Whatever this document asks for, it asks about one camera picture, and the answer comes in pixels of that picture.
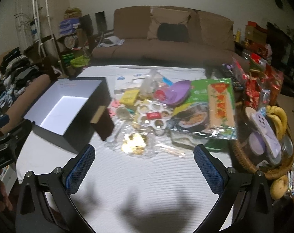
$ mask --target pink flower decoration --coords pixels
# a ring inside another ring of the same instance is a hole
[[[114,99],[111,103],[111,107],[116,109],[119,106],[121,106],[120,102],[118,100]]]
[[[109,115],[110,115],[110,117],[113,117],[113,116],[116,115],[116,114],[115,114],[115,111],[113,111],[111,108],[108,108],[108,111],[109,111]]]

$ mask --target yellow package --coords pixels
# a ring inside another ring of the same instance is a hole
[[[119,102],[124,105],[134,106],[139,92],[139,90],[125,91]]]

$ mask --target pile of clothes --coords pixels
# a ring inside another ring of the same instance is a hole
[[[0,117],[24,93],[26,87],[43,74],[36,64],[20,53],[9,52],[0,65]]]

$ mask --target metal bolt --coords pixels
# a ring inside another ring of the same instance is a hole
[[[265,175],[264,172],[261,171],[261,170],[257,171],[257,174],[258,174],[259,176],[264,176],[264,175]]]
[[[30,177],[31,175],[32,175],[32,171],[28,171],[28,172],[25,174],[26,177]]]
[[[54,173],[59,173],[60,171],[62,171],[61,167],[54,168],[53,170]]]
[[[235,172],[236,172],[236,169],[234,169],[233,167],[228,167],[228,168],[227,168],[227,171],[228,171],[229,173],[235,173]]]

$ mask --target speaker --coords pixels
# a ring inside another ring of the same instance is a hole
[[[85,31],[87,36],[92,36],[93,35],[93,24],[90,15],[85,15],[83,17],[79,18],[80,21],[80,27]]]
[[[107,31],[107,23],[106,23],[106,18],[105,18],[105,12],[101,11],[101,12],[95,13],[95,19],[96,19],[98,32]]]

